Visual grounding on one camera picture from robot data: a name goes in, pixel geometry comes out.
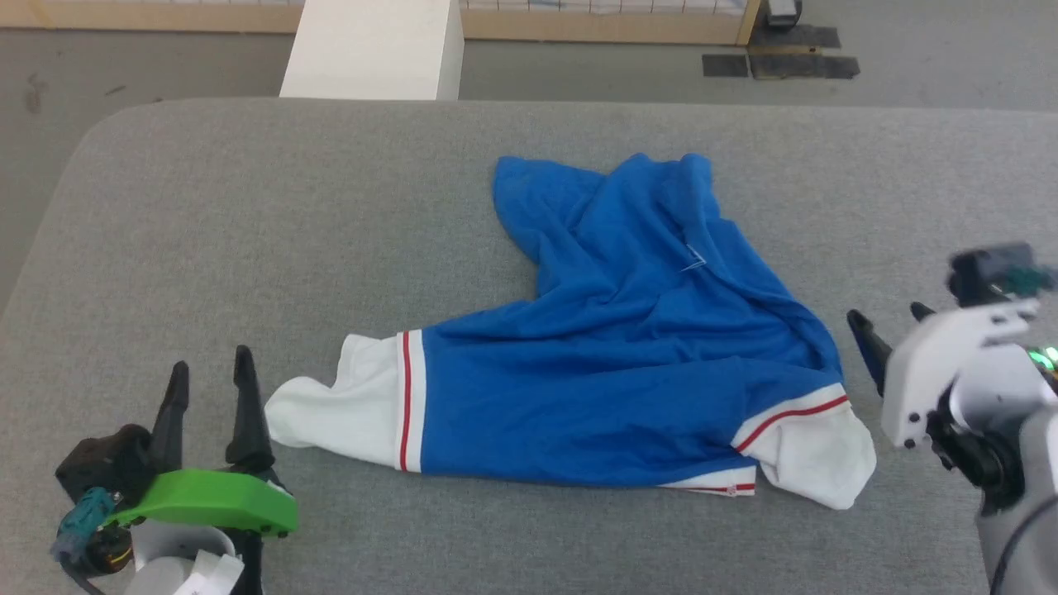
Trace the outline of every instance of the white pillar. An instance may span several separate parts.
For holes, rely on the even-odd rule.
[[[457,100],[457,0],[307,0],[280,97]]]

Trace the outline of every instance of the gray table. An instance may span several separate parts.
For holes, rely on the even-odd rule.
[[[191,368],[185,463],[219,466],[237,343],[270,392],[331,379],[348,331],[526,298],[496,158],[607,169],[636,151],[712,158],[726,215],[833,329],[877,439],[856,506],[423,477],[277,447],[303,527],[267,547],[269,593],[984,592],[977,494],[881,440],[844,312],[898,337],[911,300],[950,303],[950,252],[1058,252],[1058,116],[236,100],[124,111],[62,177],[0,321],[0,593],[75,592],[47,557],[70,506],[52,471],[84,436],[149,426],[172,362]]]

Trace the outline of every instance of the cable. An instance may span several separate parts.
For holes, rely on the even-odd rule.
[[[59,564],[62,566],[62,572],[72,578],[73,581],[77,583],[77,587],[80,587],[85,593],[88,593],[88,595],[107,595],[103,591],[99,591],[99,589],[94,584],[89,582],[88,578],[80,574],[77,569],[73,567],[73,563],[70,562],[69,554],[63,553],[59,555]]]
[[[129,557],[129,554],[131,554],[131,553],[132,553],[132,548],[131,548],[131,547],[129,547],[129,548],[128,548],[128,549],[126,549],[126,551],[125,551],[125,553],[124,553],[124,554],[122,554],[121,556],[116,556],[116,557],[113,557],[113,558],[107,558],[107,563],[109,563],[109,564],[110,564],[111,566],[113,566],[113,565],[114,565],[114,564],[116,564],[117,562],[121,562],[121,561],[122,561],[122,560],[124,560],[125,558],[128,558],[128,557]]]
[[[992,574],[991,587],[988,589],[989,595],[999,595],[1000,585],[1002,585],[1003,579],[1006,578],[1006,569],[1010,565],[1010,558],[1014,558],[1014,551],[1021,541],[1021,538],[1028,531],[1028,527],[1055,506],[1058,506],[1058,495],[1052,495],[1040,503],[1039,506],[1025,517],[1025,520],[1018,525],[1018,528],[1014,529],[1014,533],[1010,534],[1010,539],[1006,541],[1003,552],[999,555],[999,561],[996,562],[996,572]]]

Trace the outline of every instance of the green led light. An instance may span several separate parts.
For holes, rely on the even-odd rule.
[[[1038,363],[1038,364],[1042,365],[1043,367],[1047,368],[1047,372],[1054,372],[1055,371],[1055,364],[1054,364],[1054,362],[1051,361],[1043,354],[1040,354],[1040,353],[1037,353],[1037,351],[1028,351],[1028,357],[1033,358],[1033,361],[1035,361],[1036,363]]]

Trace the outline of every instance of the concrete floor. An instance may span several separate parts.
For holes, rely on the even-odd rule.
[[[468,42],[464,100],[1058,110],[1056,0],[805,0],[852,82],[704,78],[723,49]],[[0,308],[80,137],[123,107],[276,95],[291,36],[0,32]]]

